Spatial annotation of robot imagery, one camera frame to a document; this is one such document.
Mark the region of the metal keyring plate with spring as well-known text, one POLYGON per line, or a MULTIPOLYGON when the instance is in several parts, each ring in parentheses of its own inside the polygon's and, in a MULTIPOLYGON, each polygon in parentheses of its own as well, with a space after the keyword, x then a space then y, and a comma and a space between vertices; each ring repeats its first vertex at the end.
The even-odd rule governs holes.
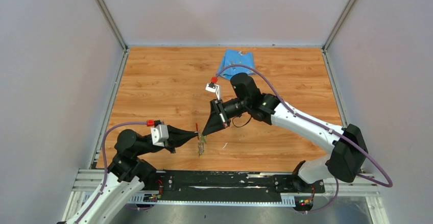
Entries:
POLYGON ((196 130, 197 130, 197 137, 198 137, 198 155, 199 155, 199 157, 200 156, 202 156, 203 154, 204 154, 204 147, 205 147, 205 144, 202 144, 201 142, 200 142, 200 136, 201 135, 203 135, 202 133, 201 133, 201 131, 199 130, 199 125, 198 125, 198 123, 196 122, 196 130))

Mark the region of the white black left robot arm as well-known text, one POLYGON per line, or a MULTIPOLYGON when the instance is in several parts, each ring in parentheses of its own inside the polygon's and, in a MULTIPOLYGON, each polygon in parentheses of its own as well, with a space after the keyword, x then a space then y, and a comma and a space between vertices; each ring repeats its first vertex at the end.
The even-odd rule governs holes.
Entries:
POLYGON ((176 148, 199 135, 197 131, 182 130, 159 120, 134 121, 133 125, 150 127, 151 132, 142 136, 131 129, 121 131, 115 144, 116 154, 110 163, 102 148, 103 179, 66 223, 111 223, 135 193, 156 185, 156 168, 139 156, 163 149, 174 154, 176 148))

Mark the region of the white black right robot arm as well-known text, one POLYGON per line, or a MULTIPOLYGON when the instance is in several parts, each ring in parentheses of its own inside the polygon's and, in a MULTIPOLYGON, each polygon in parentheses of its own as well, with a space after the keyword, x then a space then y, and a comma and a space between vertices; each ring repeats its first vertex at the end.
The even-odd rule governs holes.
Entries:
POLYGON ((234 75, 230 83, 236 98, 224 102, 217 97, 210 102, 204 136, 229 127, 230 119, 248 113, 254 120, 288 129, 326 152, 325 156, 296 166, 290 176, 296 191, 305 192, 312 183, 327 178, 354 181, 366 159, 361 150, 367 149, 359 127, 333 125, 297 110, 277 95, 260 92, 246 73, 234 75))

